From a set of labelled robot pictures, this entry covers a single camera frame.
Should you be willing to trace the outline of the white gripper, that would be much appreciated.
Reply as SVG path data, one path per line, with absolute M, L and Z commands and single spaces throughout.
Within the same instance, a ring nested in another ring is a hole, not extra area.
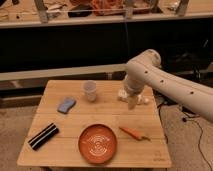
M 124 90 L 129 95 L 127 97 L 128 109 L 132 110 L 135 108 L 138 102 L 138 94 L 140 94 L 144 89 L 144 84 L 134 80 L 129 75 L 126 75 L 123 80 Z

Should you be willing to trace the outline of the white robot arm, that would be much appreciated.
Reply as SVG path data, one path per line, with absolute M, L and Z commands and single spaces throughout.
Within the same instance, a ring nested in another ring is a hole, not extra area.
M 147 49 L 125 65 L 124 89 L 129 96 L 140 94 L 145 85 L 213 122 L 213 88 L 201 85 L 160 69 L 161 56 Z

